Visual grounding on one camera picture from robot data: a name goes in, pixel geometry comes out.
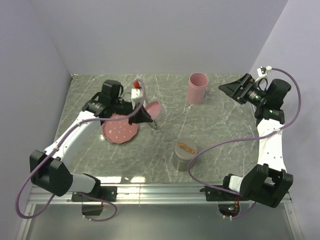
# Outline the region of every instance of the white connector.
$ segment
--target white connector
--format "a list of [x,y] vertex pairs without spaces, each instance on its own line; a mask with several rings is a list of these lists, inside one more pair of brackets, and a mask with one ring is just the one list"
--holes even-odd
[[135,109],[136,105],[139,105],[139,103],[142,100],[144,93],[139,88],[132,88],[131,89],[131,102],[132,102],[132,109]]
[[258,72],[258,78],[255,80],[255,82],[259,81],[260,79],[263,78],[268,78],[267,75],[272,71],[271,66],[261,66],[257,68],[256,70]]
[[235,175],[231,176],[229,186],[228,186],[230,190],[240,193],[240,187],[243,179],[244,178],[241,176],[235,176]]

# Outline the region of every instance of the plate with holes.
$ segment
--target plate with holes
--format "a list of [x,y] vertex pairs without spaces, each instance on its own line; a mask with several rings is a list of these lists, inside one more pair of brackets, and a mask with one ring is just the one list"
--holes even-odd
[[[111,119],[120,119],[124,115],[113,114]],[[138,124],[129,125],[129,119],[105,121],[102,124],[103,136],[111,143],[123,144],[130,141],[138,132]]]

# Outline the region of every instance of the gray floor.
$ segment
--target gray floor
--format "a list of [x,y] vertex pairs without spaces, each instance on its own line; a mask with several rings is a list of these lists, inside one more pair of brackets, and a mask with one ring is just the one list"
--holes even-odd
[[[157,119],[158,130],[140,124],[137,136],[125,144],[104,139],[102,131],[93,132],[78,152],[69,169],[97,177],[115,177],[111,182],[168,183],[193,181],[187,172],[172,166],[173,145],[179,138],[192,138],[199,150],[224,140],[257,136],[252,110],[239,105],[218,86],[237,80],[240,75],[208,74],[209,86],[200,105],[186,101],[189,75],[77,75],[71,82],[58,138],[76,119],[81,107],[101,90],[106,79],[120,81],[130,92],[134,79],[146,86],[147,100],[163,106]],[[222,181],[229,173],[243,176],[258,161],[258,142],[238,142],[213,149],[200,157],[193,173],[204,181]]]
[[[247,204],[241,205],[243,211]],[[106,206],[101,216],[113,213]],[[222,219],[217,204],[118,205],[108,222],[82,219],[80,205],[49,205],[32,220],[28,240],[292,240],[283,203],[258,204],[243,218]]]

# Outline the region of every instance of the pink plate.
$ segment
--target pink plate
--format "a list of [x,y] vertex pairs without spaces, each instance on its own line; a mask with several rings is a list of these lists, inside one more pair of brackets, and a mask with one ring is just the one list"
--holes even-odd
[[[113,114],[111,119],[124,117]],[[129,120],[105,121],[102,125],[103,136],[111,143],[123,144],[130,141],[138,132],[138,124],[129,125]]]
[[152,120],[155,120],[161,113],[162,106],[158,101],[152,101],[145,106],[145,110],[148,112]]

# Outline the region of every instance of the gray canister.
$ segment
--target gray canister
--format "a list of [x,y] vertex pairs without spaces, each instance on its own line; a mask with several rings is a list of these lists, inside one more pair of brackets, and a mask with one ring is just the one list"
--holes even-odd
[[172,165],[178,171],[188,170],[191,159],[198,153],[198,147],[195,141],[190,138],[181,138],[173,147]]

